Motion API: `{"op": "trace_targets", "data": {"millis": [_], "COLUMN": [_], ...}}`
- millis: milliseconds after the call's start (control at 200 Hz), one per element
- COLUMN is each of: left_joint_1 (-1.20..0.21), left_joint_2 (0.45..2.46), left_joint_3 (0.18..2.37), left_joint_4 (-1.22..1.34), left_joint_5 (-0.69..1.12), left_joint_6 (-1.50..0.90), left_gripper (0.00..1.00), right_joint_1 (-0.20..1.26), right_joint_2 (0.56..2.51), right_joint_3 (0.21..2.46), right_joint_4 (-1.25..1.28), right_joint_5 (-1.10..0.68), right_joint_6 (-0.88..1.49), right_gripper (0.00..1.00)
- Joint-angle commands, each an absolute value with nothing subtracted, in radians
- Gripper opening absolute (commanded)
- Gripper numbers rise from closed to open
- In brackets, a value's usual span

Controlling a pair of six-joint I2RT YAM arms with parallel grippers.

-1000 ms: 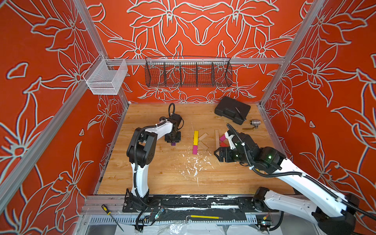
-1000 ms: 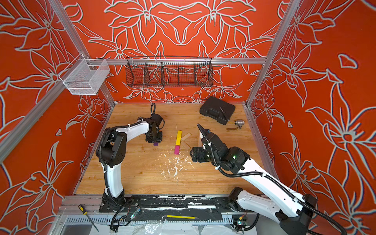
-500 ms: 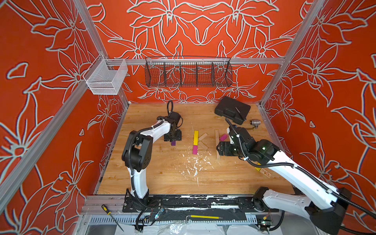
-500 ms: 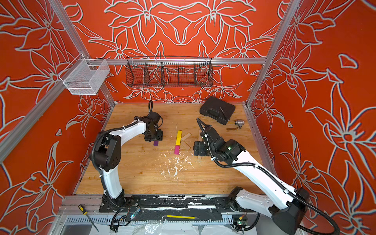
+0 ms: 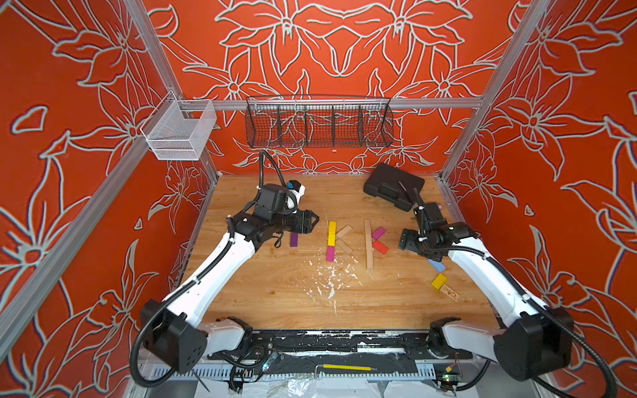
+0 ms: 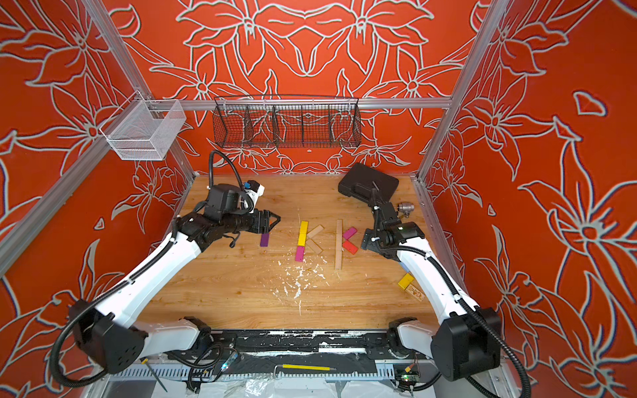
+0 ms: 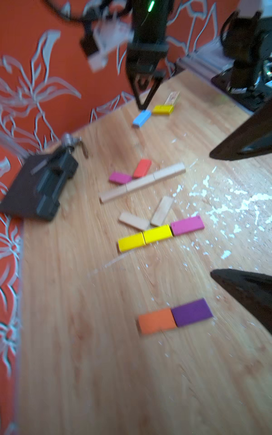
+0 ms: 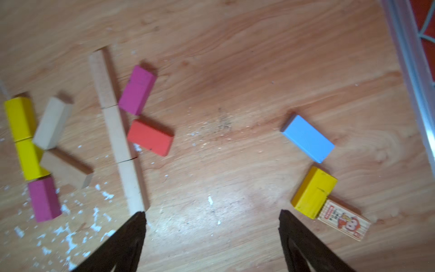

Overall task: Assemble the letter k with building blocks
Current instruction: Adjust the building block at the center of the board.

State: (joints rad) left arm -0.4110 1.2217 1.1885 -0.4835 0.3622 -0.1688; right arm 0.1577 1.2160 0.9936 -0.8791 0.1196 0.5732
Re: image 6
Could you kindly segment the purple building block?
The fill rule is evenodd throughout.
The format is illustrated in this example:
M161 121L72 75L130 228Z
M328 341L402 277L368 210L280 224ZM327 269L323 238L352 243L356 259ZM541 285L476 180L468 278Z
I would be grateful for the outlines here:
M269 245L270 234L265 233L260 236L260 247L267 247Z

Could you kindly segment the magenta block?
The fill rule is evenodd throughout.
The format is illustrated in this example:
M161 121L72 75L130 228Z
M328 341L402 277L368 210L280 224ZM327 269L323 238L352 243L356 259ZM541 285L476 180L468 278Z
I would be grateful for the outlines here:
M295 252L295 261L303 262L305 258L305 247L303 245L298 245Z
M355 236L358 233L358 230L356 227L350 227L348 228L348 230L346 230L345 232L343 232L343 239L345 240L350 240L353 236Z

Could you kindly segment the red building block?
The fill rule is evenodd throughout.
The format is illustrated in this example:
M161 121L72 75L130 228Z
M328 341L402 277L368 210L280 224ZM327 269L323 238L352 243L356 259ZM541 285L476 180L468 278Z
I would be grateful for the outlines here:
M349 240L345 240L342 243L342 247L351 255L356 255L356 253L358 252L358 247L356 247L356 245L353 245L353 243Z

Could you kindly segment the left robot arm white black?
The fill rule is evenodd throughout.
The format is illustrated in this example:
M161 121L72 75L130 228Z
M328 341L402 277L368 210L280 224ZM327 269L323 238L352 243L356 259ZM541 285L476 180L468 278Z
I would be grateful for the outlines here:
M126 277L93 300L79 300L69 309L69 321L51 348L48 371L61 386L89 386L107 374L117 374L137 361L161 353L186 352L202 345L204 324L194 318L166 325L140 323L139 315L160 290L214 242L232 245L243 232L269 233L280 216L256 207L265 188L255 180L217 184L208 179L205 200L184 217L177 217L160 245ZM72 379L61 366L65 341L75 345L101 371Z

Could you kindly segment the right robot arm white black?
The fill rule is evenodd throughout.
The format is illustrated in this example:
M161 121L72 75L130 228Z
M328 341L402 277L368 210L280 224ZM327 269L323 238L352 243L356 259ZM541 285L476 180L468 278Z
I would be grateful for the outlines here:
M522 397L532 395L529 375L500 332L501 320L492 308L481 308L452 279L414 222L403 222L383 197L378 184L369 189L373 228L365 231L363 250L395 260L411 274L434 309L439 327L429 331L417 320L396 325L399 344L432 358L447 381L466 380L483 396L493 393L474 378L494 369L506 356L519 376Z

